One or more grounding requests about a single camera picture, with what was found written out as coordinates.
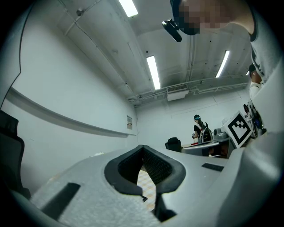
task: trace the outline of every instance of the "ceiling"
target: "ceiling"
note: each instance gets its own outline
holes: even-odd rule
[[[183,40],[177,43],[162,27],[172,17],[169,0],[133,2],[138,15],[128,18],[118,0],[57,0],[52,19],[135,106],[163,99],[166,87],[181,83],[197,94],[247,84],[252,61],[245,29],[230,24],[195,36],[180,32]],[[228,62],[215,78],[226,50]],[[152,55],[161,84],[157,91],[146,61]]]

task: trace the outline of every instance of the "air vent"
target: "air vent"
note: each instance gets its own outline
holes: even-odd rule
[[[167,93],[173,93],[173,92],[177,92],[177,91],[182,91],[182,90],[186,90],[187,89],[187,85],[179,85],[179,86],[175,86],[175,87],[170,87],[167,88]]]
[[[167,88],[168,101],[184,98],[188,94],[187,85],[179,85]]]

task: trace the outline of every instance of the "headset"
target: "headset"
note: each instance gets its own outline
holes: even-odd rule
[[[182,37],[178,33],[178,30],[181,30],[187,35],[196,35],[199,34],[200,29],[195,23],[187,23],[184,20],[183,16],[179,15],[179,5],[181,0],[170,0],[170,4],[173,9],[173,19],[168,19],[162,22],[164,29],[176,40],[178,43],[182,41]]]

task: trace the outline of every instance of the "gray panel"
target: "gray panel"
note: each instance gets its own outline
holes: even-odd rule
[[[0,52],[0,107],[11,85],[21,73],[20,44],[31,8],[29,7],[14,23]]]
[[[235,226],[255,214],[279,182],[284,167],[283,137],[284,133],[263,135],[248,147],[235,149],[229,159],[156,148],[186,169],[177,190],[162,194],[166,209],[177,214],[162,223],[146,210],[140,196],[120,194],[105,179],[106,164],[128,150],[77,163],[43,186],[31,202],[41,209],[67,183],[77,183],[79,191],[59,218],[70,226]],[[201,167],[204,163],[224,169]]]

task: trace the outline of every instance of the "white wall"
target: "white wall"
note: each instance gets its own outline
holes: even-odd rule
[[[31,11],[21,74],[2,105],[19,120],[18,136],[25,142],[21,178],[31,193],[82,159],[138,145],[134,107],[57,28],[63,9],[50,2]]]
[[[24,187],[34,193],[51,177],[99,152],[137,146],[137,136],[95,129],[65,119],[10,90],[2,110],[19,120],[25,143],[21,165]]]
[[[13,88],[40,106],[69,119],[115,132],[136,134],[133,106],[57,28],[56,18],[63,13],[61,5],[50,1],[43,8],[41,4],[37,3],[32,9],[24,29],[22,73]],[[127,116],[133,119],[132,130],[127,129]]]
[[[249,94],[246,90],[189,94],[184,99],[153,102],[139,107],[137,112],[138,142],[149,146],[165,147],[171,137],[177,137],[181,144],[193,143],[191,137],[194,115],[200,115],[213,131],[222,126],[224,118],[230,119],[238,110],[245,113]]]

